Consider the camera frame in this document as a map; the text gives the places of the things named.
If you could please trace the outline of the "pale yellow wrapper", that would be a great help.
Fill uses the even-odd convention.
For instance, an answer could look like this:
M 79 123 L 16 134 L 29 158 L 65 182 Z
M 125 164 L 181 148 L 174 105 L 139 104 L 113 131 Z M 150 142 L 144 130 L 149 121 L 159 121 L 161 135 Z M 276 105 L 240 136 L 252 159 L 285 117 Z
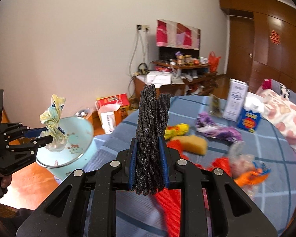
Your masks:
M 65 106 L 66 99 L 55 94 L 51 97 L 51 105 L 40 115 L 40 122 L 45 125 L 46 130 L 40 133 L 40 137 L 52 136 L 53 141 L 46 145 L 46 148 L 52 152 L 62 151 L 68 141 L 63 129 L 60 128 L 59 122 L 62 110 Z

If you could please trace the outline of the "yellow printed plastic bag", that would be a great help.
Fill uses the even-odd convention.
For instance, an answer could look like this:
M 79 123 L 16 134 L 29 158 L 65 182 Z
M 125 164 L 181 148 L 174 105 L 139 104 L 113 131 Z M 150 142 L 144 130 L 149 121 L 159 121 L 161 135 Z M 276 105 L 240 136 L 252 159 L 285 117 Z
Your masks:
M 189 125 L 184 123 L 180 123 L 174 126 L 167 126 L 164 138 L 165 140 L 170 140 L 173 137 L 185 135 L 186 133 L 188 133 L 188 131 Z

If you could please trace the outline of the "black plastic bag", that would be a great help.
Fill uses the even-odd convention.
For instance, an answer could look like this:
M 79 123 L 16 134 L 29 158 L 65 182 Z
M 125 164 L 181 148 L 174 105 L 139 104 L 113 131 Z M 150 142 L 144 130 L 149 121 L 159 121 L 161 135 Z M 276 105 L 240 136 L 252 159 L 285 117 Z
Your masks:
M 170 97 L 167 93 L 157 95 L 153 84 L 145 86 L 141 92 L 136 129 L 135 179 L 132 186 L 138 195 L 154 195 L 165 187 L 159 139 L 165 135 Z

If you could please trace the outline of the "purple plastic wrapper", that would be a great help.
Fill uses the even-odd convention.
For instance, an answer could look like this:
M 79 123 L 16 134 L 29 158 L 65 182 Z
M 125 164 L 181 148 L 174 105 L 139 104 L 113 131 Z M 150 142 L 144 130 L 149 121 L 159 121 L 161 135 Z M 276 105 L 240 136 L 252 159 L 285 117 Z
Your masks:
M 206 137 L 236 143 L 242 141 L 241 133 L 234 127 L 217 125 L 207 112 L 201 112 L 196 119 L 196 131 Z

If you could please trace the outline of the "clear and orange snack bag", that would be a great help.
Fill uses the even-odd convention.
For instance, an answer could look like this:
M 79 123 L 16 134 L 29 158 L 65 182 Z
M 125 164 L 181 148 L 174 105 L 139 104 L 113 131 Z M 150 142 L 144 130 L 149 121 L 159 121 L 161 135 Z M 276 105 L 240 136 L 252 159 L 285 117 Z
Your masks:
M 238 141 L 229 148 L 231 177 L 248 197 L 254 199 L 259 185 L 269 177 L 271 169 L 264 163 L 258 164 L 254 155 L 242 153 L 244 146 L 244 141 Z

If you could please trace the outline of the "light blue enamel basin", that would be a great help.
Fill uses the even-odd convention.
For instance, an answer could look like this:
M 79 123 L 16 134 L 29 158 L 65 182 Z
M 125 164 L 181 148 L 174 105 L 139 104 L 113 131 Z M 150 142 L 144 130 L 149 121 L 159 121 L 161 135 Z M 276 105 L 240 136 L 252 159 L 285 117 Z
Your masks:
M 36 162 L 46 168 L 56 178 L 64 180 L 74 170 L 82 169 L 97 152 L 93 139 L 92 124 L 81 117 L 62 118 L 59 126 L 67 135 L 66 146 L 61 151 L 38 149 Z

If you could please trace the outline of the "white paper shopping bag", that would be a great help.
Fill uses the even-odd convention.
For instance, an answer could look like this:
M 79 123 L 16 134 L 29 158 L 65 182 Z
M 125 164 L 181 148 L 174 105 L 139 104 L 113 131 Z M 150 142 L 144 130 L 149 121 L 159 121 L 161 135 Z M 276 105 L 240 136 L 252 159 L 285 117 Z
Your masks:
M 105 134 L 111 134 L 122 121 L 121 103 L 117 101 L 112 104 L 101 105 L 100 101 L 96 101 L 95 106 Z

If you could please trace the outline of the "dark flat snack packet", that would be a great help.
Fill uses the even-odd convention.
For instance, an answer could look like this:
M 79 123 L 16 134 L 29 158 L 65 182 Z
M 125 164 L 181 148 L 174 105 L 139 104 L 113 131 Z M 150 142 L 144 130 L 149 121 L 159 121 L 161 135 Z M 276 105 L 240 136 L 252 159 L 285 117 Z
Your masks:
M 220 99 L 213 94 L 210 95 L 210 104 L 209 104 L 208 113 L 214 117 L 218 117 L 218 118 L 222 117 Z

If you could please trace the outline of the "blue small drink carton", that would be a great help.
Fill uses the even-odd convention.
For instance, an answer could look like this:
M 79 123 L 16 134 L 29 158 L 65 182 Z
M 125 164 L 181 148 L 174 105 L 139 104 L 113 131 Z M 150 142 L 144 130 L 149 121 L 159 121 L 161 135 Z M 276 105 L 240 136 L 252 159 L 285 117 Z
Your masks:
M 246 110 L 245 108 L 242 108 L 236 127 L 254 133 L 260 120 L 260 112 L 253 112 L 252 110 Z

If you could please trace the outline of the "white tall milk carton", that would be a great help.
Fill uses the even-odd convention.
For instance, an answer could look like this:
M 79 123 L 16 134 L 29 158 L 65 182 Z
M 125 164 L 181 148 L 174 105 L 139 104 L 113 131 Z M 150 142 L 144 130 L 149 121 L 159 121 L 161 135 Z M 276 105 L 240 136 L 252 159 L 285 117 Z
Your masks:
M 236 79 L 230 79 L 229 92 L 223 112 L 223 118 L 237 121 L 247 95 L 248 85 Z

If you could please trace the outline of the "glass jar with gold lid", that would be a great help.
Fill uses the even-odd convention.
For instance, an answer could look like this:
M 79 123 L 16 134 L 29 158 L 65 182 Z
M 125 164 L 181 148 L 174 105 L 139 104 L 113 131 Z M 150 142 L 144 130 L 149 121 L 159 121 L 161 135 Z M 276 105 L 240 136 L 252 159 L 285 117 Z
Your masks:
M 177 56 L 177 65 L 178 66 L 185 65 L 185 56 L 184 55 L 178 55 Z

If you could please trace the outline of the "orange plastic bag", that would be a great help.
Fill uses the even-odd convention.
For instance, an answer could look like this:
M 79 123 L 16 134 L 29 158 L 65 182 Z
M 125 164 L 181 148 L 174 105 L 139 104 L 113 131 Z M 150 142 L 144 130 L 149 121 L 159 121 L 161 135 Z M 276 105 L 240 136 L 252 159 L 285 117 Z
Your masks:
M 213 51 L 210 52 L 208 56 L 208 63 L 210 65 L 210 73 L 215 72 L 218 68 L 219 61 L 221 59 L 221 56 L 216 56 Z

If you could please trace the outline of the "pink heart pattern quilt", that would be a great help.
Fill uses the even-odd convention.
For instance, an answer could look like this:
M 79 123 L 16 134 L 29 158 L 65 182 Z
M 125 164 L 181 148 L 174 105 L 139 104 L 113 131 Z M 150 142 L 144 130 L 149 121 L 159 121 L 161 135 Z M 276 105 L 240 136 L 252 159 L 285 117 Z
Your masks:
M 296 152 L 296 104 L 271 89 L 261 90 L 258 96 L 262 98 L 264 105 L 262 116 L 283 135 Z

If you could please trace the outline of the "brown wooden door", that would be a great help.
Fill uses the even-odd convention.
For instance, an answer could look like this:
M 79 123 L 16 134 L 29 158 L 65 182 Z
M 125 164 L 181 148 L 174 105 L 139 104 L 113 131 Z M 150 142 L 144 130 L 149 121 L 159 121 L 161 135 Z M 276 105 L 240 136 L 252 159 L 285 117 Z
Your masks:
M 254 21 L 243 17 L 230 17 L 230 39 L 227 76 L 249 83 L 255 37 Z

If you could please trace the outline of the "red double happiness decal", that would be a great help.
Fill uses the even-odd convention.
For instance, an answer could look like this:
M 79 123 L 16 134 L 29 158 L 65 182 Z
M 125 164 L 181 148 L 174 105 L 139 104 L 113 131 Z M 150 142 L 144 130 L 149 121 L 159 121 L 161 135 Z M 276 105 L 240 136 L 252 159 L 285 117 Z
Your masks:
M 280 35 L 275 30 L 271 31 L 271 34 L 269 37 L 270 37 L 271 43 L 276 45 L 280 44 Z

